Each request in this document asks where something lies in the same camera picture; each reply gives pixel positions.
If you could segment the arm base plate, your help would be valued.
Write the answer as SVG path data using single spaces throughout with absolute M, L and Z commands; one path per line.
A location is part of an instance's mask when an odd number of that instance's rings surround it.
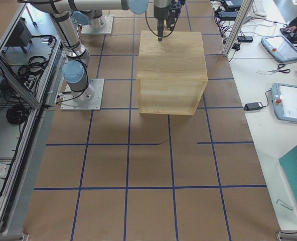
M 88 88 L 79 96 L 79 93 L 71 92 L 68 84 L 60 109 L 62 111 L 100 111 L 104 89 L 104 79 L 89 79 Z
M 101 16 L 90 21 L 89 25 L 82 27 L 82 35 L 110 35 L 112 33 L 114 16 Z

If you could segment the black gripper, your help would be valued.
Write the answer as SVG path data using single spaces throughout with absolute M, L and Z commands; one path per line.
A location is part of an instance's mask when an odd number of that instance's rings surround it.
M 158 41 L 163 40 L 164 33 L 164 21 L 167 23 L 167 27 L 173 26 L 175 23 L 175 11 L 171 7 L 159 8 L 154 6 L 154 17 L 157 19 L 157 32 Z

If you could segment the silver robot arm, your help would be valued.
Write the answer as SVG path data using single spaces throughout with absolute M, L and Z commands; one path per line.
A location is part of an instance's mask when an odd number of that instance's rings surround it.
M 64 44 L 68 62 L 62 73 L 71 91 L 71 100 L 87 102 L 94 96 L 94 88 L 87 76 L 89 52 L 82 44 L 73 25 L 70 12 L 80 14 L 88 23 L 103 20 L 103 10 L 131 11 L 146 13 L 148 1 L 30 1 L 36 9 L 49 14 L 53 25 Z

